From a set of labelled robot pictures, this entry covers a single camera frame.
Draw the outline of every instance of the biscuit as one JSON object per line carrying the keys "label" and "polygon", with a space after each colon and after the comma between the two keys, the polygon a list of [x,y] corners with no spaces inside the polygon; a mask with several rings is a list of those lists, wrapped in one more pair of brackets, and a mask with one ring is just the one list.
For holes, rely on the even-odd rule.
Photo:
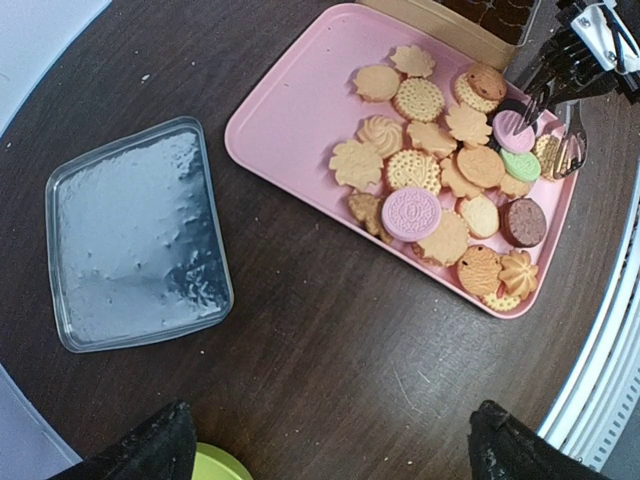
{"label": "biscuit", "polygon": [[440,183],[443,187],[449,187],[454,197],[475,198],[484,192],[483,188],[464,178],[453,158],[445,158],[440,162],[440,168],[442,169]]}
{"label": "biscuit", "polygon": [[347,140],[333,149],[329,168],[335,170],[338,185],[349,185],[360,191],[382,178],[384,162],[376,148],[368,143]]}
{"label": "biscuit", "polygon": [[367,102],[387,102],[398,92],[400,74],[385,65],[364,67],[358,71],[353,81],[356,93]]}
{"label": "biscuit", "polygon": [[468,246],[467,224],[451,210],[442,211],[442,218],[435,232],[412,245],[418,258],[438,267],[455,265]]}
{"label": "biscuit", "polygon": [[458,102],[466,103],[474,110],[482,113],[491,113],[500,105],[500,102],[486,100],[474,92],[467,81],[466,73],[460,75],[455,81],[455,84],[453,85],[453,93]]}
{"label": "biscuit", "polygon": [[471,295],[488,295],[498,290],[502,271],[500,255],[484,245],[469,247],[458,260],[458,279]]}
{"label": "biscuit", "polygon": [[417,45],[396,48],[391,61],[395,64],[396,70],[406,73],[408,77],[427,78],[436,66],[431,55]]}
{"label": "biscuit", "polygon": [[458,142],[437,123],[412,122],[407,127],[413,148],[424,150],[438,160],[451,155],[458,148]]}
{"label": "biscuit", "polygon": [[393,104],[407,120],[433,122],[444,111],[444,95],[429,80],[409,78],[402,82]]}
{"label": "biscuit", "polygon": [[487,116],[466,103],[452,105],[445,117],[451,136],[471,146],[486,145],[493,129],[487,125]]}
{"label": "biscuit", "polygon": [[502,272],[498,275],[508,295],[520,297],[524,302],[538,288],[538,266],[532,265],[529,252],[511,250],[501,259]]}
{"label": "biscuit", "polygon": [[489,147],[465,147],[458,153],[458,169],[471,183],[482,188],[500,185],[504,177],[504,163]]}
{"label": "biscuit", "polygon": [[387,185],[391,190],[420,187],[440,193],[440,167],[433,157],[418,150],[402,150],[387,162]]}
{"label": "biscuit", "polygon": [[370,143],[382,158],[389,158],[402,150],[403,128],[392,118],[377,115],[364,121],[358,131],[358,138],[363,143]]}
{"label": "biscuit", "polygon": [[498,207],[484,195],[472,200],[458,200],[456,212],[467,222],[469,233],[474,238],[489,238],[500,230]]}
{"label": "biscuit", "polygon": [[382,199],[370,193],[354,193],[349,196],[349,210],[371,235],[379,237],[387,245],[393,242],[393,237],[382,225]]}
{"label": "biscuit", "polygon": [[502,102],[507,96],[504,76],[484,63],[476,63],[467,72],[467,82],[475,93],[492,102]]}

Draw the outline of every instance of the pink cookie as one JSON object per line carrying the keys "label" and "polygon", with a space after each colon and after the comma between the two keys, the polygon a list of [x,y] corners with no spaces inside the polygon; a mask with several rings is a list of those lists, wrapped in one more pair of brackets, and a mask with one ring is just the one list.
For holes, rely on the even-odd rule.
{"label": "pink cookie", "polygon": [[500,112],[493,119],[493,136],[502,148],[511,153],[528,153],[536,144],[536,133],[533,127],[527,127],[520,134],[514,135],[521,120],[522,115],[513,110]]}
{"label": "pink cookie", "polygon": [[392,237],[417,242],[431,235],[440,224],[442,207],[433,193],[424,188],[398,190],[384,202],[382,223]]}

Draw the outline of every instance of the chocolate cookie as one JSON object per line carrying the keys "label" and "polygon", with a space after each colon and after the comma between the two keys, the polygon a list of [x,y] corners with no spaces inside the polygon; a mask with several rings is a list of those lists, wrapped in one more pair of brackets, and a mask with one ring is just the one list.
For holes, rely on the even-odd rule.
{"label": "chocolate cookie", "polygon": [[521,198],[501,208],[502,235],[514,247],[532,248],[547,235],[547,220],[540,205]]}

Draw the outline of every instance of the table surface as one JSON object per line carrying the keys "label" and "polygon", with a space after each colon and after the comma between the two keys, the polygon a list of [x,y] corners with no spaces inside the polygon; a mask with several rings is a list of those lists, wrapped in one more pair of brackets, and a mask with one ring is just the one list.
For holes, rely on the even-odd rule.
{"label": "table surface", "polygon": [[[3,137],[0,362],[81,455],[183,398],[200,439],[256,478],[468,478],[468,417],[482,400],[536,428],[562,387],[621,237],[638,107],[616,94],[586,102],[590,158],[540,298],[518,320],[491,318],[225,151],[230,115],[334,3],[116,0]],[[529,54],[553,26],[553,2],[544,3]],[[47,178],[83,152],[183,114],[207,136],[234,310],[171,342],[71,354],[49,291]]]}

